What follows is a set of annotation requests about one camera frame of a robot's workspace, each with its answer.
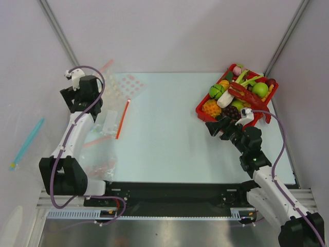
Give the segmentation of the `red dotted zip bag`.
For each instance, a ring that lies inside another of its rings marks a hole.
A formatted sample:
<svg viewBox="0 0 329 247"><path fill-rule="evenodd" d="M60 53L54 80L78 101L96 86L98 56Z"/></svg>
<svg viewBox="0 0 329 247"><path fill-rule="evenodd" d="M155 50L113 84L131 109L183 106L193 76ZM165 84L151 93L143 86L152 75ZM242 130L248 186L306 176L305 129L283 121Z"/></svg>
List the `red dotted zip bag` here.
<svg viewBox="0 0 329 247"><path fill-rule="evenodd" d="M111 59L100 69L105 79L105 90L94 131L118 139L131 101L146 90L147 84L136 75L117 72L116 68Z"/></svg>

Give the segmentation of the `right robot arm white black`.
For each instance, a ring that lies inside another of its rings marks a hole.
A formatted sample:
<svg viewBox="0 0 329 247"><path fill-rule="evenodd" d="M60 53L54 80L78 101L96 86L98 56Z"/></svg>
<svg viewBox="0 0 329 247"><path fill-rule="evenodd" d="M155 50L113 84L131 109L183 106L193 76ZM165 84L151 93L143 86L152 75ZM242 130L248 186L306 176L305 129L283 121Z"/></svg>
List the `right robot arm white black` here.
<svg viewBox="0 0 329 247"><path fill-rule="evenodd" d="M222 140L229 140L241 153L242 169L255 182L253 189L237 193L242 206L255 207L278 231L280 246L325 246L324 220L319 213L311 213L275 174L275 167L261 150L262 132L256 127L243 128L240 123L224 117L207 122L211 136L221 132Z"/></svg>

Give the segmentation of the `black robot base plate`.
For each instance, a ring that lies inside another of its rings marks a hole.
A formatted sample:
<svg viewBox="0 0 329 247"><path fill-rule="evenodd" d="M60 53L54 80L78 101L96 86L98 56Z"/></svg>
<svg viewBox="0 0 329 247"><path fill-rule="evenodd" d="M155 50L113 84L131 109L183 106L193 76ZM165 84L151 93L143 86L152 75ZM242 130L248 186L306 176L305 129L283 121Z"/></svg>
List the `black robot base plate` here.
<svg viewBox="0 0 329 247"><path fill-rule="evenodd" d="M107 196L122 198L127 217L225 217L231 208L248 208L246 193L257 184L113 182Z"/></svg>

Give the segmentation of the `red toy lobster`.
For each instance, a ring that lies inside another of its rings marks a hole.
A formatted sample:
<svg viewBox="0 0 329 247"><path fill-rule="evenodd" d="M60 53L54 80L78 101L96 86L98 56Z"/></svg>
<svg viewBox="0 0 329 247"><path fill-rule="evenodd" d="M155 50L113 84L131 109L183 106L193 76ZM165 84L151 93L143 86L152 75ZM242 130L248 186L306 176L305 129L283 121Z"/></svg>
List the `red toy lobster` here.
<svg viewBox="0 0 329 247"><path fill-rule="evenodd" d="M251 105L252 110L260 111L259 116L263 116L261 111L269 112L267 104L264 103L257 95L248 91L244 86L236 82L232 82L228 93L237 99L243 100Z"/></svg>

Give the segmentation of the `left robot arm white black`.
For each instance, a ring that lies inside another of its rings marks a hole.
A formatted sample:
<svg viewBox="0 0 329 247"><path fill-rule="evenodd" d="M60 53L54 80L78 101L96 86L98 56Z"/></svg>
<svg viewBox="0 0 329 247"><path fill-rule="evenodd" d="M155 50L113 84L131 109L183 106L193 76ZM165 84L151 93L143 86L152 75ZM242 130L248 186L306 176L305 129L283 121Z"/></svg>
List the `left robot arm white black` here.
<svg viewBox="0 0 329 247"><path fill-rule="evenodd" d="M72 80L71 87L60 91L70 110L69 124L51 156L41 158L41 177L49 195L95 196L100 205L107 206L113 193L105 188L106 182L89 178L79 164L84 141L101 112L98 78L80 75Z"/></svg>

